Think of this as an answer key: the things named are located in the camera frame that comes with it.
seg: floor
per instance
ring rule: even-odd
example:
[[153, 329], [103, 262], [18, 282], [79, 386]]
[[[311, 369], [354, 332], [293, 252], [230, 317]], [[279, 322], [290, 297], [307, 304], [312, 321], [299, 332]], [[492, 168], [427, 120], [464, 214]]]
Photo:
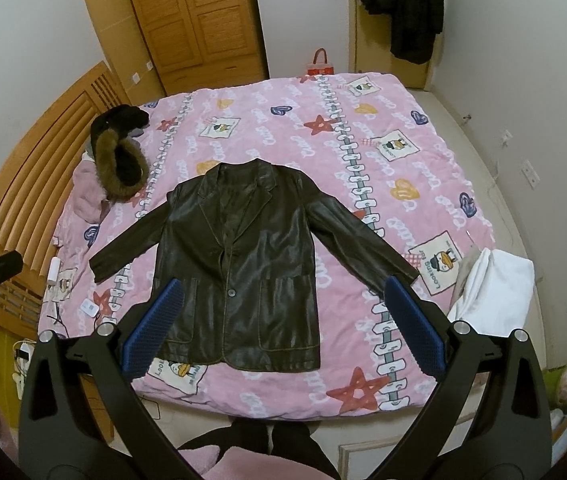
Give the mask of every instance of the floor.
[[[477, 202], [483, 209], [484, 216], [493, 224], [497, 247], [519, 256], [525, 256], [521, 237], [503, 196], [462, 129], [433, 94], [414, 91], [413, 95], [430, 117], [438, 134], [454, 151], [467, 179], [472, 181]], [[536, 291], [524, 328], [529, 332], [541, 367], [544, 368], [546, 364], [545, 338]], [[468, 397], [467, 405], [462, 412], [462, 420], [471, 418], [480, 398], [481, 389], [474, 391]], [[158, 404], [153, 401], [144, 403], [159, 427], [175, 446], [180, 446], [193, 437], [214, 428], [229, 425], [227, 416], [169, 404]], [[407, 408], [396, 413], [377, 413], [358, 418], [324, 420], [313, 433], [313, 437], [321, 444], [330, 460], [335, 465], [339, 465], [343, 480], [362, 478], [372, 472], [375, 464], [378, 464], [379, 460], [389, 452], [391, 447], [388, 446], [392, 446], [409, 428], [417, 413], [418, 410]], [[448, 447], [458, 446], [463, 435], [462, 431], [458, 431], [456, 436], [451, 436]], [[118, 435], [115, 437], [113, 447], [124, 450]]]

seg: metal bolt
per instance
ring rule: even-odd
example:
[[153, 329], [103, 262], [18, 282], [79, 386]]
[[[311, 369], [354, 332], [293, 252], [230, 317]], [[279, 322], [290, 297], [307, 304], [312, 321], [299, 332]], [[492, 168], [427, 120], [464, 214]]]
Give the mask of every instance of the metal bolt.
[[528, 333], [525, 330], [518, 328], [515, 330], [515, 339], [524, 343], [528, 341]]
[[41, 335], [39, 335], [39, 341], [41, 341], [42, 343], [49, 343], [50, 341], [52, 341], [53, 337], [54, 332], [52, 332], [52, 330], [44, 330], [43, 332], [41, 332]]
[[454, 325], [454, 332], [457, 334], [468, 334], [470, 333], [470, 325], [465, 321], [457, 321]]
[[107, 336], [114, 332], [114, 325], [112, 323], [101, 323], [99, 328], [96, 329], [99, 335]]

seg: white garment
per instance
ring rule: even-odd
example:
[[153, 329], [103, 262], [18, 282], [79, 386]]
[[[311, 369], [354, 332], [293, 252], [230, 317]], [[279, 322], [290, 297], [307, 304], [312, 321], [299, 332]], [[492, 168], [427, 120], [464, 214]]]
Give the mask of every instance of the white garment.
[[523, 327], [533, 287], [534, 265], [530, 260], [498, 249], [483, 249], [448, 320], [462, 319], [480, 334], [508, 337]]

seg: jacket sleeve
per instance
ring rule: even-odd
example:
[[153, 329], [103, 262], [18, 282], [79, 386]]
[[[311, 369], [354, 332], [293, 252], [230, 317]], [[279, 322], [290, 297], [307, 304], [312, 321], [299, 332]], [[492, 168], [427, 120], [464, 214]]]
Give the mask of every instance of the jacket sleeve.
[[94, 282], [101, 283], [159, 243], [170, 214], [170, 199], [140, 218], [90, 258]]
[[417, 279], [419, 272], [339, 200], [304, 173], [297, 182], [310, 230], [370, 290], [382, 298], [391, 274], [402, 274], [409, 283]]

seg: blue gripper pad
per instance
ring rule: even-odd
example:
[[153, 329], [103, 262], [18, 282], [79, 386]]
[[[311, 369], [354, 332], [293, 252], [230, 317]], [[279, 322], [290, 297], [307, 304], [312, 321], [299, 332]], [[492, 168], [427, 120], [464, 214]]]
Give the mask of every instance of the blue gripper pad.
[[446, 369], [443, 341], [395, 276], [386, 280], [384, 301], [421, 371], [441, 379]]
[[121, 375], [127, 381], [143, 377], [156, 357], [172, 323], [183, 308], [179, 280], [170, 280], [134, 332], [122, 345]]

